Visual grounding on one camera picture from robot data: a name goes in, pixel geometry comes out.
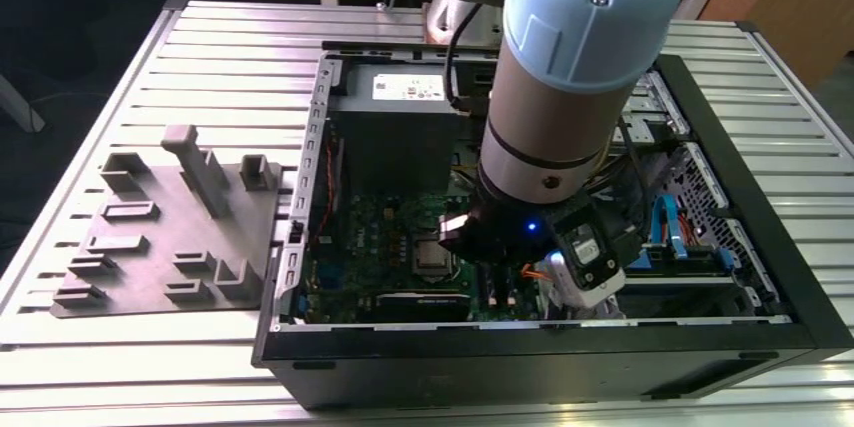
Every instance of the white sticker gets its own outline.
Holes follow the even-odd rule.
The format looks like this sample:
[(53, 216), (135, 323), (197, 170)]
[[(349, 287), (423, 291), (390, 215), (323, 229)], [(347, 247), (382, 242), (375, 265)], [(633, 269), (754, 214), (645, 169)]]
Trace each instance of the white sticker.
[(442, 76), (379, 74), (374, 77), (374, 100), (445, 101)]

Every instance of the light blue joint cover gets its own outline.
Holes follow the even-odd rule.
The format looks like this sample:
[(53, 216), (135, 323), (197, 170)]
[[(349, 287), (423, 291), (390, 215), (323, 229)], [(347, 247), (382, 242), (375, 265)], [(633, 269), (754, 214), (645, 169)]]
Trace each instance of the light blue joint cover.
[(528, 72), (556, 89), (609, 92), (653, 65), (678, 5), (680, 0), (505, 0), (508, 43)]

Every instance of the black cable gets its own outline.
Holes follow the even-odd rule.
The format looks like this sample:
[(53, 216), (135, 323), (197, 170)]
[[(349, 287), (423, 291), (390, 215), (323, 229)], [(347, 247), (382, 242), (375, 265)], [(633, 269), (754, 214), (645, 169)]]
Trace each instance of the black cable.
[(445, 98), (451, 103), (451, 107), (457, 110), (459, 109), (459, 97), (454, 95), (454, 85), (451, 82), (451, 69), (454, 67), (454, 51), (457, 50), (457, 44), (459, 43), (459, 39), (464, 36), (464, 32), (466, 32), (466, 28), (472, 21), (476, 19), (478, 12), (481, 12), (481, 7), (484, 4), (477, 4), (469, 14), (466, 14), (466, 18), (459, 24), (457, 31), (454, 31), (454, 35), (451, 36), (451, 42), (449, 43), (449, 50), (445, 57)]
[(622, 117), (617, 121), (617, 126), (620, 127), (621, 134), (624, 134), (624, 144), (626, 145), (626, 150), (629, 151), (629, 157), (632, 158), (632, 165), (634, 166), (636, 174), (638, 174), (638, 184), (641, 186), (641, 198), (644, 206), (644, 220), (641, 221), (641, 229), (638, 229), (638, 231), (641, 232), (641, 238), (644, 239), (644, 242), (646, 242), (650, 235), (650, 210), (653, 208), (650, 189), (646, 185), (646, 180), (644, 180), (644, 167), (641, 165), (641, 157), (638, 156), (636, 143), (632, 140), (629, 126), (626, 125), (626, 121)]

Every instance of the red wire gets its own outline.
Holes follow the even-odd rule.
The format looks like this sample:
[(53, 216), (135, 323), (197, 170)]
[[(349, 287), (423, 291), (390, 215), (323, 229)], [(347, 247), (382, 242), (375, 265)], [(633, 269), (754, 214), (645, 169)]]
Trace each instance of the red wire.
[(321, 237), (321, 233), (326, 228), (326, 223), (330, 221), (330, 216), (333, 215), (333, 201), (335, 199), (335, 190), (334, 190), (334, 182), (333, 182), (333, 139), (326, 144), (326, 182), (327, 182), (327, 192), (330, 193), (330, 200), (326, 203), (326, 212), (323, 213), (323, 220), (321, 221), (321, 225), (318, 226), (318, 231), (315, 232), (315, 237), (310, 243), (310, 246), (318, 242), (318, 238)]

